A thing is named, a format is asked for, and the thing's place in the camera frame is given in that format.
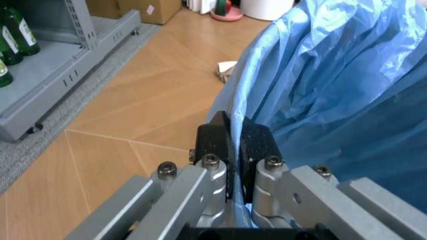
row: gray rug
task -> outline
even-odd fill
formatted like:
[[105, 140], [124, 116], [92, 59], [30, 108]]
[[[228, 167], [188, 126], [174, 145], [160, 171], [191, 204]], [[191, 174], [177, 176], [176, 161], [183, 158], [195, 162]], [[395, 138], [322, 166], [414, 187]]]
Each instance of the gray rug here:
[[79, 85], [45, 115], [40, 121], [44, 125], [42, 131], [28, 135], [15, 143], [0, 141], [0, 193], [6, 191], [43, 153], [159, 28], [160, 26], [157, 25], [141, 24], [139, 35], [126, 38], [96, 69], [88, 73]]

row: green glass bottle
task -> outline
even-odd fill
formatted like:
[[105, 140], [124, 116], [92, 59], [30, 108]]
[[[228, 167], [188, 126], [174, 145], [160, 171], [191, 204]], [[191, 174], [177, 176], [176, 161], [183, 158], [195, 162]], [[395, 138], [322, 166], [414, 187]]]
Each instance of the green glass bottle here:
[[3, 0], [0, 0], [0, 16], [1, 23], [9, 29], [22, 56], [34, 55], [40, 51], [37, 40], [25, 19], [15, 8], [8, 6]]
[[12, 37], [8, 28], [0, 24], [0, 53], [3, 56], [1, 60], [6, 65], [15, 65], [23, 60], [18, 52], [18, 44]]
[[0, 88], [11, 84], [14, 81], [14, 77], [9, 72], [8, 67], [0, 60]]

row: cardboard box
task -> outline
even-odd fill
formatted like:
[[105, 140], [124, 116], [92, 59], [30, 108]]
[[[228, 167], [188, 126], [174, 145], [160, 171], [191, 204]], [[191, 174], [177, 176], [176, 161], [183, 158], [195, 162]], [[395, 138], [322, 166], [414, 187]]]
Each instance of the cardboard box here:
[[86, 0], [86, 4], [92, 16], [110, 19], [122, 17], [117, 0]]
[[141, 21], [165, 24], [181, 8], [182, 0], [86, 0], [90, 15], [118, 19], [129, 10], [139, 10]]
[[118, 0], [122, 14], [139, 10], [143, 23], [165, 24], [181, 8], [182, 0]]

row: bottle label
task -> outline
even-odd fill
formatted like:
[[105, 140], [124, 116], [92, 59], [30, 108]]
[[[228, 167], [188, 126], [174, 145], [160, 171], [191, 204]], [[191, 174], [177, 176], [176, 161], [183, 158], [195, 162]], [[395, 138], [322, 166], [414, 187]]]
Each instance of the bottle label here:
[[31, 32], [30, 28], [28, 27], [25, 19], [22, 19], [21, 23], [19, 24], [19, 30], [21, 31], [23, 37], [25, 38], [26, 43], [30, 47], [37, 43], [37, 40], [34, 37], [33, 33]]
[[2, 60], [0, 60], [0, 77], [2, 77], [3, 75], [8, 73], [8, 68], [6, 67], [6, 65], [3, 63]]
[[7, 44], [9, 45], [10, 49], [16, 54], [18, 52], [18, 44], [15, 41], [15, 39], [12, 37], [11, 32], [6, 26], [3, 26], [3, 30], [1, 31], [4, 40], [6, 40]]

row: gray metal shelf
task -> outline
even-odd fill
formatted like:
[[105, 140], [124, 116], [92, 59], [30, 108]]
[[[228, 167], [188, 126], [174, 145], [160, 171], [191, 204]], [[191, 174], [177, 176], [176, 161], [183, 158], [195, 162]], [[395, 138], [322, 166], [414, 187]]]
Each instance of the gray metal shelf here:
[[[41, 51], [10, 66], [15, 80], [0, 88], [0, 138], [7, 141], [18, 140], [141, 24], [136, 10], [118, 20], [91, 17], [85, 0], [18, 2], [16, 7], [34, 29]], [[69, 14], [46, 16], [42, 7]]]
[[24, 96], [42, 88], [52, 73], [60, 70], [81, 51], [78, 44], [57, 41], [39, 41], [38, 44], [42, 51], [8, 67], [15, 80], [9, 86], [0, 88], [2, 115], [7, 116], [8, 112], [15, 111], [20, 101], [25, 100]]

